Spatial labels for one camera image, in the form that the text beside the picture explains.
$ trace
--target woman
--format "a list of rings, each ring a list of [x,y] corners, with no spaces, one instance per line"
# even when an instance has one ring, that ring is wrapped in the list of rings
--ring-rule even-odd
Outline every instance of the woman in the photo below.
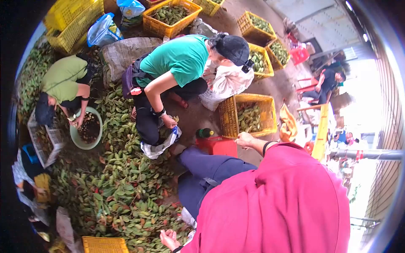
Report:
[[[191,175],[179,178],[179,197],[193,216],[200,205],[197,230],[184,247],[176,232],[162,230],[164,245],[177,253],[347,252],[349,200],[335,173],[295,143],[267,142],[245,132],[236,143],[264,156],[257,170],[235,158],[218,163],[225,156],[195,149],[180,155]],[[211,189],[201,182],[211,182]]]
[[[70,117],[68,109],[81,108],[80,116],[70,125],[79,128],[85,116],[85,108],[90,97],[93,69],[84,54],[72,55],[55,62],[42,78],[42,92],[36,104],[35,118],[41,125],[52,125],[58,105]]]
[[[177,125],[167,115],[162,97],[168,96],[187,108],[187,100],[204,93],[207,83],[200,78],[207,60],[222,66],[243,66],[249,59],[249,46],[238,36],[217,34],[209,39],[203,35],[187,35],[158,46],[151,53],[137,59],[123,74],[123,96],[140,87],[134,96],[136,128],[143,141],[155,145],[159,140],[159,126]]]

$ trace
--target yellow cloth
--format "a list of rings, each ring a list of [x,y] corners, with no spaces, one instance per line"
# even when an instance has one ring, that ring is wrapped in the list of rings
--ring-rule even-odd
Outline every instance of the yellow cloth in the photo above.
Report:
[[[49,190],[49,181],[51,177],[47,173],[39,174],[38,176],[34,177],[35,185],[38,188],[42,188],[45,190],[44,194],[36,193],[36,201],[38,203],[47,203],[51,201],[51,192]]]
[[[283,104],[280,109],[280,119],[283,122],[280,128],[280,140],[282,142],[292,142],[297,135],[297,122],[286,104]]]

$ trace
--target green t-shirt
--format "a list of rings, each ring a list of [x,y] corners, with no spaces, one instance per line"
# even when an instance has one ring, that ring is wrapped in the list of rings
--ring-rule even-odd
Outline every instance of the green t-shirt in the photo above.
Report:
[[[187,35],[168,41],[158,46],[141,62],[141,70],[154,78],[170,71],[180,87],[196,80],[204,72],[208,60],[205,46],[207,37]],[[141,87],[151,82],[148,78],[137,78]]]
[[[58,60],[42,78],[42,91],[56,98],[58,104],[72,101],[79,90],[76,80],[86,75],[86,66],[87,61],[75,55]]]

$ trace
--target mesh crate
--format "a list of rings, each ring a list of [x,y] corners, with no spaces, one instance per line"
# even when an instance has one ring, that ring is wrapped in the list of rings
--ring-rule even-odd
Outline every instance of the mesh crate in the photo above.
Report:
[[[271,96],[241,93],[222,101],[219,105],[223,136],[236,139],[239,134],[239,122],[236,103],[254,102],[260,107],[260,126],[262,131],[250,133],[253,137],[265,136],[277,132],[274,99]]]
[[[286,64],[282,65],[281,62],[278,60],[278,58],[276,57],[276,55],[273,53],[273,51],[271,50],[270,46],[274,43],[274,42],[278,42],[281,45],[283,45],[284,49],[287,51],[288,57],[287,57],[287,62]],[[267,46],[264,47],[267,51],[267,54],[269,55],[270,61],[271,61],[271,65],[273,67],[273,71],[276,70],[280,70],[283,69],[287,66],[288,61],[291,58],[291,55],[288,53],[287,48],[284,46],[283,43],[281,43],[281,40],[279,38],[272,40]]]
[[[157,19],[150,17],[155,10],[162,8],[164,5],[180,5],[186,8],[189,11],[189,15],[176,24],[170,26],[163,22],[160,22]],[[143,29],[146,32],[151,32],[156,34],[157,36],[163,38],[164,36],[169,37],[170,39],[174,38],[178,35],[184,28],[186,28],[195,18],[197,18],[198,14],[202,10],[202,7],[196,5],[187,0],[167,0],[164,1],[149,10],[146,10],[143,13]]]
[[[82,11],[61,33],[55,29],[48,30],[46,34],[48,42],[60,52],[69,54],[76,43],[103,14],[103,1],[98,0]]]
[[[65,146],[65,143],[63,142],[62,131],[59,128],[59,121],[56,118],[54,118],[51,126],[47,125],[45,126],[47,135],[53,145],[53,149],[49,155],[44,152],[44,147],[39,141],[38,139],[39,136],[36,133],[39,128],[39,124],[35,120],[35,109],[31,113],[30,119],[28,120],[27,123],[27,127],[31,136],[31,141],[33,143],[36,155],[38,156],[39,161],[42,164],[42,167],[46,168],[50,166],[56,161],[56,158],[58,157],[60,151]]]
[[[259,72],[254,73],[254,80],[256,81],[256,80],[260,80],[260,79],[267,78],[267,77],[273,77],[274,71],[273,71],[273,67],[271,66],[270,58],[269,58],[269,55],[267,54],[266,49],[264,49],[264,47],[260,47],[258,45],[251,44],[251,43],[248,43],[248,45],[249,45],[250,51],[260,52],[262,55],[264,55],[264,60],[267,63],[267,67],[264,70],[264,73],[259,73]]]
[[[224,4],[225,0],[222,0],[220,4],[210,0],[194,0],[193,3],[198,4],[202,7],[202,13],[212,17],[217,13],[217,11],[221,8]]]
[[[123,238],[82,236],[85,253],[129,253]]]
[[[255,15],[249,11],[246,11],[238,20],[238,28],[241,31],[241,34],[244,38],[247,40],[250,40],[251,42],[254,42],[259,45],[267,45],[269,41],[276,39],[276,33],[273,30],[273,27],[271,27],[269,23],[269,28],[273,32],[273,34],[270,34],[268,32],[263,31],[262,29],[256,28],[252,20],[250,19],[250,15],[255,16],[257,18],[262,19],[258,15]]]
[[[44,17],[45,27],[63,31],[83,10],[96,1],[103,0],[58,0]]]

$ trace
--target corrugated wall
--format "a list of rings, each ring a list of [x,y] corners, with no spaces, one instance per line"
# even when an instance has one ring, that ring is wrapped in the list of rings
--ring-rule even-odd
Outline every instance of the corrugated wall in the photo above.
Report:
[[[404,144],[404,133],[402,131],[404,121],[394,75],[381,42],[372,30],[368,31],[368,35],[377,56],[376,63],[380,75],[383,99],[382,113],[384,121],[377,148],[402,149]],[[381,161],[377,165],[365,217],[372,219],[383,219],[385,217],[393,201],[400,170],[401,162]],[[371,225],[370,222],[364,222],[363,224]],[[365,246],[370,241],[377,228],[378,226],[369,228],[364,232],[362,246]]]

